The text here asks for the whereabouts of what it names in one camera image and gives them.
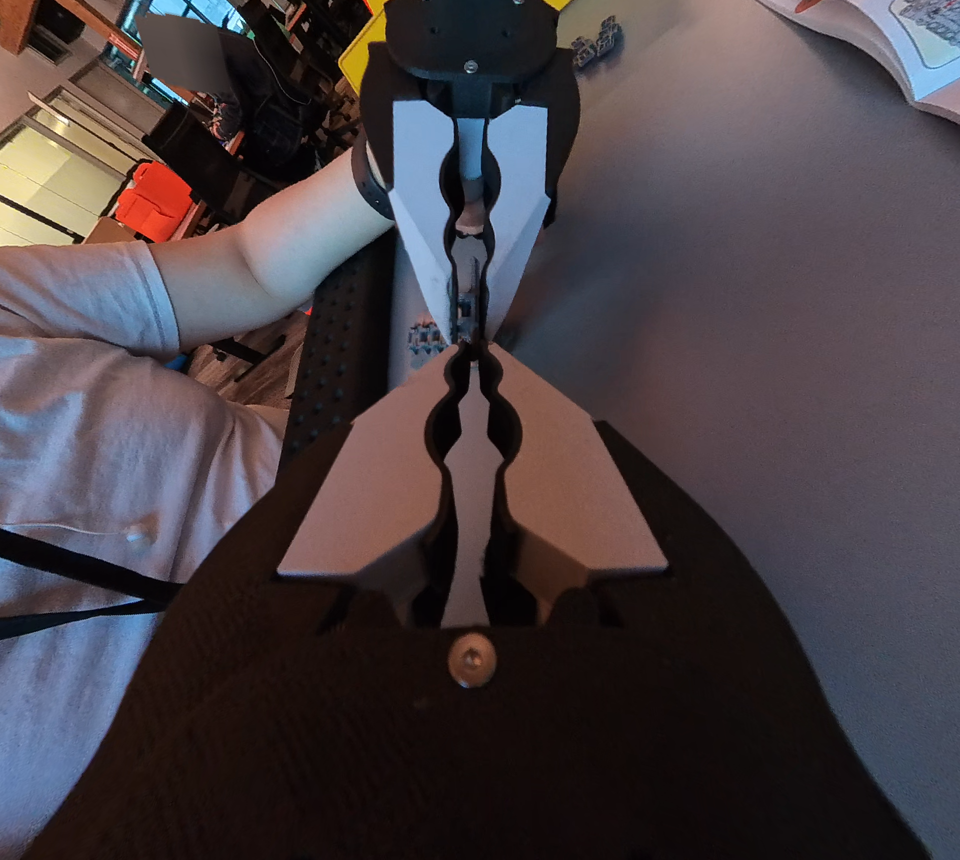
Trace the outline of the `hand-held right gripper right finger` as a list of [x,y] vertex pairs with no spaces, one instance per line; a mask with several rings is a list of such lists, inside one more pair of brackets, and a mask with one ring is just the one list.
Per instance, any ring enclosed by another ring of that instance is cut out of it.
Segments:
[[592,417],[497,344],[480,351],[502,456],[481,589],[492,624],[535,624],[559,597],[663,572],[666,556]]

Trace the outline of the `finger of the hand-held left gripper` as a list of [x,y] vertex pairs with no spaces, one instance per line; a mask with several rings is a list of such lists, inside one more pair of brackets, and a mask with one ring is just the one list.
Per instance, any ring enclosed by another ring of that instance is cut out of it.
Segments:
[[416,281],[444,340],[454,345],[457,290],[445,236],[450,204],[442,168],[453,150],[453,121],[423,99],[392,103],[390,204]]
[[546,108],[518,105],[487,126],[486,145],[500,176],[488,213],[494,245],[485,275],[487,340],[495,337],[517,293],[549,206],[547,122]]

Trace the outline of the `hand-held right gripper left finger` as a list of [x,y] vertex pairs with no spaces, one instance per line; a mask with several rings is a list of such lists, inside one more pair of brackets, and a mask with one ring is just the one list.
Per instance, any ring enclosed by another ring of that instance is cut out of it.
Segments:
[[352,424],[277,568],[383,593],[402,624],[438,624],[458,524],[445,458],[461,435],[462,348],[447,347]]

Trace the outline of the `grey desk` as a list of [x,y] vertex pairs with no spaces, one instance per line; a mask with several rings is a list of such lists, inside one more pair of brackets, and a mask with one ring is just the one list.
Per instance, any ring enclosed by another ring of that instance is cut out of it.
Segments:
[[718,521],[958,858],[958,127],[754,0],[616,14],[506,346]]

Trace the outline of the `black wrist band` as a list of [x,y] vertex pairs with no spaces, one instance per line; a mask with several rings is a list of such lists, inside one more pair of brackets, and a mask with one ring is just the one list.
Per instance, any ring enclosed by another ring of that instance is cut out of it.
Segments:
[[366,140],[358,139],[351,149],[351,171],[358,192],[371,208],[387,220],[394,222],[395,216],[388,192],[383,183],[378,180],[377,171],[367,150]]

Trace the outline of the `black perforated panel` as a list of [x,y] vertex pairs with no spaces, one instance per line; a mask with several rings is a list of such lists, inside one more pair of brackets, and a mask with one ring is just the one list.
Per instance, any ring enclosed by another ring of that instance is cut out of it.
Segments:
[[396,236],[378,237],[315,291],[279,471],[387,393]]

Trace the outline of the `black bulky object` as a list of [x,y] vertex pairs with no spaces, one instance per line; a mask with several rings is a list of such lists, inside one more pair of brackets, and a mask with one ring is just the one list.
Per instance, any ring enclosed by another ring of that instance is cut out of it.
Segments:
[[232,55],[234,86],[244,95],[245,130],[251,148],[271,168],[297,156],[304,138],[314,133],[326,106],[279,75],[256,42],[241,38]]

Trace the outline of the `person's light shirt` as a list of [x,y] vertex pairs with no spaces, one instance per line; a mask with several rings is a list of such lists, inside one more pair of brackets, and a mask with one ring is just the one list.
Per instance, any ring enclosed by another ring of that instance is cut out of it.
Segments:
[[[269,323],[240,230],[149,247],[2,248],[2,527],[184,582],[273,483],[278,418],[166,364]],[[2,858],[85,770],[159,618],[101,616],[2,643]]]

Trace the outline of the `orange crate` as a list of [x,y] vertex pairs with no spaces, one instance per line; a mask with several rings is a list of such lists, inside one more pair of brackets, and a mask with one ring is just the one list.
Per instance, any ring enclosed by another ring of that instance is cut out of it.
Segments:
[[114,218],[152,242],[166,242],[193,206],[191,187],[165,164],[145,160],[119,192]]

